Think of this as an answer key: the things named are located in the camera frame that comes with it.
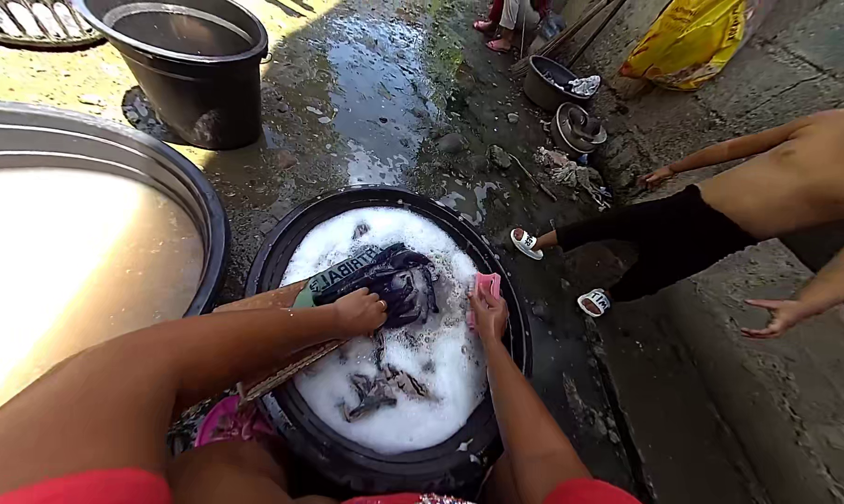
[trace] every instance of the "soap suds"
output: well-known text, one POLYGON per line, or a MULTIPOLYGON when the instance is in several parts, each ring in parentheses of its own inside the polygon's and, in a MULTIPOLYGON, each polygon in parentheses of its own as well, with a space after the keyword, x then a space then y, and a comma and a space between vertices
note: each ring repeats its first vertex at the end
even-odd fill
POLYGON ((421 382, 432 400, 397 393, 397 405, 348 422, 344 411, 359 397, 353 374, 378 375, 376 342, 356 338, 294 377, 314 413, 338 434, 390 455, 428 448, 458 431, 486 393, 481 342, 466 325, 466 292, 474 263, 436 224, 407 210, 370 207, 344 212, 307 233, 288 263, 282 285, 303 280, 351 257, 359 248, 402 241, 434 263, 439 314, 425 323, 382 331, 381 365, 421 382))

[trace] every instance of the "white sandal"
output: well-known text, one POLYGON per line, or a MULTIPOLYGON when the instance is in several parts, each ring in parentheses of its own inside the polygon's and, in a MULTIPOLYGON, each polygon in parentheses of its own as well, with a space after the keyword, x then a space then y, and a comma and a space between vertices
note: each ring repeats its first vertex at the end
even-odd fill
POLYGON ((538 261, 543 259, 543 250, 533 250, 533 246, 537 243, 537 239, 529 235, 527 231, 521 230, 521 239, 515 239, 515 230, 509 231, 509 238, 512 238, 512 243, 514 243, 517 249, 522 251, 525 256, 528 256, 528 258, 538 261))
POLYGON ((606 313, 606 310, 612 306, 612 302, 608 299, 608 296, 606 295, 606 292, 604 290, 594 289, 578 298, 578 306, 580 306, 580 309, 584 310, 586 315, 599 316, 606 313), (593 304, 595 304, 595 306, 599 308, 599 313, 593 313, 592 311, 587 309, 584 306, 585 300, 593 301, 593 304))

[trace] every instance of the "black plastic basin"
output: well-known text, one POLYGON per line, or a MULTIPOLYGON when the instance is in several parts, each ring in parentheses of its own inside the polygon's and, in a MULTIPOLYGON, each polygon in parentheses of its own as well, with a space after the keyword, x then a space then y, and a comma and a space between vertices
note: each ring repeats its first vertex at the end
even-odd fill
POLYGON ((123 55, 160 118, 183 140, 235 149, 260 132, 266 29, 231 0, 72 0, 123 55))
MULTIPOLYGON (((484 237, 457 212, 424 196, 389 186, 353 186, 331 191, 293 209, 266 237, 254 260, 245 296, 279 287, 288 260, 317 224, 356 208, 405 208, 434 222, 474 261, 481 273, 499 273, 502 296, 509 304, 503 343, 529 377, 532 367, 528 319, 518 304, 509 277, 484 237)), ((490 395, 472 412, 465 426, 436 446, 397 455, 382 455, 330 429, 289 381, 262 398, 267 413, 293 452, 341 488, 362 494, 436 491, 474 498, 489 464, 499 456, 499 428, 490 395), (467 451, 460 443, 472 440, 467 451), (482 464, 472 461, 474 455, 482 464)))
POLYGON ((531 55, 528 58, 528 74, 525 75, 524 91, 538 107, 553 112, 566 101, 583 104, 590 98, 567 92, 554 82, 567 83, 577 78, 578 76, 571 70, 548 57, 531 55), (551 75, 551 80, 546 78, 547 73, 551 75))

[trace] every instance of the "wet concrete ground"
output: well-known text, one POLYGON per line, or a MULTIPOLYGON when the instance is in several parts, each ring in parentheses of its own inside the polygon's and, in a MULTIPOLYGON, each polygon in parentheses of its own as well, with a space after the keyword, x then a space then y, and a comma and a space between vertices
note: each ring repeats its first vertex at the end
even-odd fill
MULTIPOLYGON (((588 340, 593 333, 574 302, 580 281, 565 273, 558 253, 535 262, 509 242, 518 225, 542 233, 596 211, 588 196, 555 189, 555 203, 517 167, 500 171, 487 161, 488 145, 496 144, 536 171, 531 153, 546 134, 528 110, 533 105, 507 79, 514 59, 487 50, 471 28, 485 11, 483 0, 243 3, 271 34, 271 61, 261 66, 263 135, 229 152, 175 145, 202 167, 230 217, 233 240, 219 302, 242 297, 265 233, 321 192, 376 183, 442 201, 495 245, 528 308, 534 385, 584 462, 596 477, 646 498, 636 451, 604 382, 597 345, 588 340), (519 115, 517 124, 507 120, 510 112, 519 115), (454 154, 436 145, 446 133, 461 136, 454 154)), ((0 56, 12 52, 0 49, 0 56)), ((9 81, 0 98, 85 109, 175 140, 109 45, 47 53, 42 62, 26 51, 13 54, 28 58, 18 79, 58 81, 26 93, 9 81), (68 78, 73 90, 65 88, 68 78), (98 92, 106 104, 82 103, 80 92, 98 92)))

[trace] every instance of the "yellow plastic bag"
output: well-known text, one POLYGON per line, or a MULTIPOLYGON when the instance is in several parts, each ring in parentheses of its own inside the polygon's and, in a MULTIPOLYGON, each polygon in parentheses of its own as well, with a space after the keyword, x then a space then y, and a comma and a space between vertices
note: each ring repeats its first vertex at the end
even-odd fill
POLYGON ((694 91, 718 74, 746 39, 747 0, 672 0, 621 66, 625 77, 694 91))

